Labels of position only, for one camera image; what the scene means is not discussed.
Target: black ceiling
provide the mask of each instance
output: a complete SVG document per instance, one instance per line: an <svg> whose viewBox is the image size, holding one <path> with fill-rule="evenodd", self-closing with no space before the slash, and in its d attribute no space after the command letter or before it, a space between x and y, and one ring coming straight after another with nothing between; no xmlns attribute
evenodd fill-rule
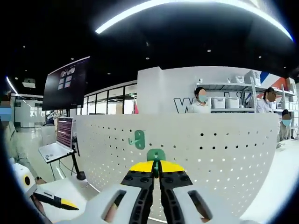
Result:
<svg viewBox="0 0 299 224"><path fill-rule="evenodd" d="M232 66L282 77L298 75L296 42L264 19L223 4L161 5L132 15L100 35L94 32L141 2L145 0L13 3L5 18L9 21L3 42L5 74L18 92L37 95L43 95L48 73L71 58L86 56L91 56L87 93L135 80L138 70L156 66ZM299 40L294 1L273 2L283 26ZM24 88L24 78L34 78L36 89Z"/></svg>

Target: face mask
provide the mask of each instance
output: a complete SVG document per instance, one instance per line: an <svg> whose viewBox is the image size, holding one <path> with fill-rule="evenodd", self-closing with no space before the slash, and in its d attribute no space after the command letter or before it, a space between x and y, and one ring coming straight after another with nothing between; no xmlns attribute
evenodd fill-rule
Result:
<svg viewBox="0 0 299 224"><path fill-rule="evenodd" d="M205 101L206 101L206 96L199 95L199 96L198 96L198 100L199 100L200 102L205 102Z"/></svg>
<svg viewBox="0 0 299 224"><path fill-rule="evenodd" d="M285 126L289 126L291 124L291 120L282 120L282 123L285 125Z"/></svg>

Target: white floor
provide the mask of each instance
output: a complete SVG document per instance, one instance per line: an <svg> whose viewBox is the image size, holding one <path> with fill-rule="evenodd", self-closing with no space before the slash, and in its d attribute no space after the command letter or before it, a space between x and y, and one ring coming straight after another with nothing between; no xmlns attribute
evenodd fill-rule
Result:
<svg viewBox="0 0 299 224"><path fill-rule="evenodd" d="M38 148L42 146L41 128L22 128L18 131L18 135L25 152L27 152L28 160L36 170L38 176L42 177L46 182L54 181L53 175L56 180L71 176L73 163L70 156L61 159L62 163L60 164L58 161L51 163L53 173L50 164L47 164L41 157L38 152Z"/></svg>
<svg viewBox="0 0 299 224"><path fill-rule="evenodd" d="M37 174L46 182L65 179L71 176L72 160L67 157L59 162L53 162L51 171L50 165L42 159L38 152L41 146L41 129L25 128L18 132L20 141L28 154L28 159ZM81 166L78 155L78 166ZM269 174L264 182L263 187L256 196L253 203L247 211L241 216L241 219L250 219L261 224L267 223L284 205L284 202L290 196L297 182L299 174L299 140L288 140L285 145L277 149Z"/></svg>

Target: white shirt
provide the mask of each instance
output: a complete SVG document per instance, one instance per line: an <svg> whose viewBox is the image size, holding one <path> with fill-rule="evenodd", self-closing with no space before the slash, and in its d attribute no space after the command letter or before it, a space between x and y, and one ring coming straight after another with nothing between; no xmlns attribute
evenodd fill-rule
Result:
<svg viewBox="0 0 299 224"><path fill-rule="evenodd" d="M198 101L188 107L188 113L211 113L211 107L207 104L201 105Z"/></svg>
<svg viewBox="0 0 299 224"><path fill-rule="evenodd" d="M256 104L257 113L273 113L272 103L268 104L265 100L258 99Z"/></svg>

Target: white storage bin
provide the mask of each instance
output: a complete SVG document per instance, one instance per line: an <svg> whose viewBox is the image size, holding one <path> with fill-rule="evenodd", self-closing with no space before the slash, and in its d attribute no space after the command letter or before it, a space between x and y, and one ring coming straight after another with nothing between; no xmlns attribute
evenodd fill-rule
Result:
<svg viewBox="0 0 299 224"><path fill-rule="evenodd" d="M245 76L244 76L244 82L246 84L251 84L250 77L253 77L254 85L260 86L261 85L261 77L260 74L256 71L249 71Z"/></svg>
<svg viewBox="0 0 299 224"><path fill-rule="evenodd" d="M225 107L228 109L240 108L240 98L227 97L225 100Z"/></svg>
<svg viewBox="0 0 299 224"><path fill-rule="evenodd" d="M225 97L212 97L212 108L225 109Z"/></svg>
<svg viewBox="0 0 299 224"><path fill-rule="evenodd" d="M289 102L289 110L293 110L293 102Z"/></svg>
<svg viewBox="0 0 299 224"><path fill-rule="evenodd" d="M244 83L244 76L234 76L231 80L232 83Z"/></svg>
<svg viewBox="0 0 299 224"><path fill-rule="evenodd" d="M212 108L212 98L207 97L207 98L206 98L206 103L207 103L207 105L208 105L210 108Z"/></svg>

